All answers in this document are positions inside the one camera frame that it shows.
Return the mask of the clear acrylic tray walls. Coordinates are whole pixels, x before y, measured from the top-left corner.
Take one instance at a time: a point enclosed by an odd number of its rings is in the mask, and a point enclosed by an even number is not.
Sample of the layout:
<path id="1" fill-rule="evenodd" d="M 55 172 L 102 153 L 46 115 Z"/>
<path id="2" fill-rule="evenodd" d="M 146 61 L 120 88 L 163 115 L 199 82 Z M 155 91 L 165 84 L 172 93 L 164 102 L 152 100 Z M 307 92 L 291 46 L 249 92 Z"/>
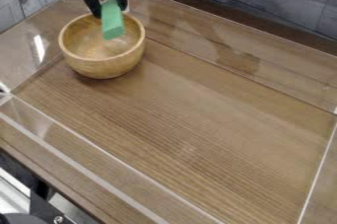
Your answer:
<path id="1" fill-rule="evenodd" d="M 124 76 L 67 65 L 80 1 L 0 34 L 0 150 L 104 224 L 337 224 L 337 43 L 204 0 L 131 0 Z"/>

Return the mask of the green rectangular block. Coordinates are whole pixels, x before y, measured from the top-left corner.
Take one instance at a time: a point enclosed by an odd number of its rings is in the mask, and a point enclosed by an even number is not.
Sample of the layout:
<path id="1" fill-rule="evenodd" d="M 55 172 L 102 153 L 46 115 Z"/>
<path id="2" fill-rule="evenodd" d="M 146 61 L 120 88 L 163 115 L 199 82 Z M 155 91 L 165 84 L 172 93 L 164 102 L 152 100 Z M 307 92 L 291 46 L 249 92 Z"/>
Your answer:
<path id="1" fill-rule="evenodd" d="M 120 37 L 126 32 L 123 11 L 116 0 L 107 0 L 102 4 L 102 30 L 107 40 Z"/>

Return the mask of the wooden bowl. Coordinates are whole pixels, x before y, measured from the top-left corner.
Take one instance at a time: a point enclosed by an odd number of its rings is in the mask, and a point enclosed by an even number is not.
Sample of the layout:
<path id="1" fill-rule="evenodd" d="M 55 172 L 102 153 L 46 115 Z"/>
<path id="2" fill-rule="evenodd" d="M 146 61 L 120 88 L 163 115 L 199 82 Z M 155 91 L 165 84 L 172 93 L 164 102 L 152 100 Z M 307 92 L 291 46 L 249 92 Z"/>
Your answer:
<path id="1" fill-rule="evenodd" d="M 102 22 L 91 14 L 72 19 L 62 28 L 58 43 L 67 65 L 80 75 L 111 79 L 127 74 L 146 52 L 146 27 L 130 14 L 124 15 L 126 33 L 107 40 Z"/>

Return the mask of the black metal table bracket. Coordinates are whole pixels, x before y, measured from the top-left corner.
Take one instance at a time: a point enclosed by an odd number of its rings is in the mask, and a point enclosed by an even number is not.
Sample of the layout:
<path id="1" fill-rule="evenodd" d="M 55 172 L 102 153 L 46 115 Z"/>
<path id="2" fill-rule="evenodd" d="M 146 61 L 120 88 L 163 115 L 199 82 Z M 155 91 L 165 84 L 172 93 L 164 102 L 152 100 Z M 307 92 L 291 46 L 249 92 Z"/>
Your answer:
<path id="1" fill-rule="evenodd" d="M 66 224 L 62 212 L 34 192 L 31 192 L 30 213 L 47 224 Z"/>

